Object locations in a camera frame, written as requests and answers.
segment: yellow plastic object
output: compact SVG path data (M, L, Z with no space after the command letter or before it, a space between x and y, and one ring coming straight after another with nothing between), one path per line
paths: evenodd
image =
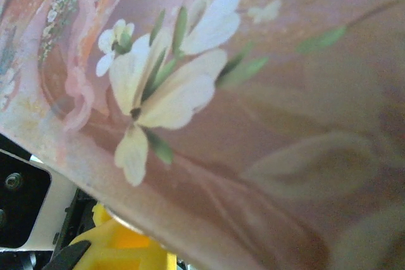
M93 211L96 227L71 242L91 242L74 270L176 270L176 255L158 242L122 226L100 204Z

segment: green leaf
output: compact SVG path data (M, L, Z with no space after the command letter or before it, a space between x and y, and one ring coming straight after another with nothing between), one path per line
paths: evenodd
M163 139L159 138L150 130L145 130L147 141L151 145L152 150L158 158L160 158L165 164L171 164L173 162L173 151Z
M180 50L180 46L182 45L185 34L186 25L187 25L187 9L182 6L178 11L175 25L175 33L173 36L173 44L171 45L173 54L177 54Z
M251 49L253 48L253 43L249 42L241 52L236 54L233 58L229 59L225 67L222 69L220 76L226 75L227 73L231 72L238 64L242 62L242 60L249 54Z
M152 84L153 92L169 77L177 64L177 61L177 57L173 58L158 71L158 74L156 75L156 78Z
M162 24L163 24L163 20L165 19L165 10L163 10L162 12L160 12L158 19L156 19L152 32L151 32L151 36L149 38L149 46L152 45L153 40L156 38L156 36L158 35L160 29L162 28Z
M239 85L257 74L267 61L268 58L259 58L247 64L239 64L231 72L219 77L215 85L218 88L228 88Z
M151 74L149 75L149 78L147 79L145 89L144 89L144 91L142 93L142 101L145 101L146 99L148 99L149 96L151 96L153 94L153 92L154 92L153 83L154 83L154 80L156 78L156 75L158 74L160 66L163 63L163 60L165 58L165 54L166 54L166 48L163 51L161 51L161 53L159 54L158 60L154 64L153 69L151 71Z
M120 41L118 43L127 52L129 52L131 50L131 47L132 47L131 36L127 33L127 31L122 31Z
M337 42L346 32L347 27L335 28L327 31L318 37L313 37L300 43L296 51L298 53L309 53L331 46Z

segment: black object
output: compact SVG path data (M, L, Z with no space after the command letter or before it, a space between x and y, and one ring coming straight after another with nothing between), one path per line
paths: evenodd
M51 185L47 171L0 152L0 247L16 249L28 240Z
M29 161L31 158L31 153L27 150L21 148L16 143L12 142L10 139L0 134L0 149L5 150L13 155L18 156L26 161Z
M37 258L33 252L0 253L1 270L34 270Z
M82 240L74 245L65 247L49 262L48 265L42 268L42 270L72 270L90 245L90 241Z
M77 189L76 194L66 208L66 218L56 242L53 257L79 234L95 227L92 218L92 209L97 203L91 196Z

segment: pink painted surface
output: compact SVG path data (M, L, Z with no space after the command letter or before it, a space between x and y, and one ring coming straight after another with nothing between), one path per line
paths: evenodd
M114 165L127 120L96 76L97 40L120 18L138 38L162 9L173 28L194 1L0 0L0 131L201 269L400 269L405 1L240 0L220 47L252 41L248 59L268 62L185 127L158 128L173 163L150 150L133 187Z

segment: floral painting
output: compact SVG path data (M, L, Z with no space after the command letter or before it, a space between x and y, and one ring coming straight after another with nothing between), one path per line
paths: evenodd
M1 132L122 220L198 269L402 269L404 0L0 8Z

